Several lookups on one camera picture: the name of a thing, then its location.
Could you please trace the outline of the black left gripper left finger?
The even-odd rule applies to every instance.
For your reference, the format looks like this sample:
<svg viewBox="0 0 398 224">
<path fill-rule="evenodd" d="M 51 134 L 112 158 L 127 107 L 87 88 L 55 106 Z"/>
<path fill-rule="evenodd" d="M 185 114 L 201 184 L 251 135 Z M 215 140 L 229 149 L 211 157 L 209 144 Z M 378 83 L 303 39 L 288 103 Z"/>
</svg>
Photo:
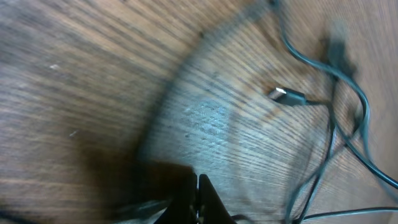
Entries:
<svg viewBox="0 0 398 224">
<path fill-rule="evenodd" d="M 196 223 L 195 198 L 197 175 L 190 174 L 177 190 L 174 199 L 154 224 L 194 224 Z"/>
</svg>

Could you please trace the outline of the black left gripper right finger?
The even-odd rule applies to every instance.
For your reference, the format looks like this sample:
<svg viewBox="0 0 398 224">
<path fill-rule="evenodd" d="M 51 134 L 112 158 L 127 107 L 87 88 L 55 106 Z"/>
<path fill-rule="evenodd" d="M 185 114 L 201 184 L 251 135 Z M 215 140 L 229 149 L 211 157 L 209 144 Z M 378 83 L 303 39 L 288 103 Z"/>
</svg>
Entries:
<svg viewBox="0 0 398 224">
<path fill-rule="evenodd" d="M 198 183 L 199 220 L 202 224 L 236 224 L 219 198 L 207 175 L 201 174 Z"/>
</svg>

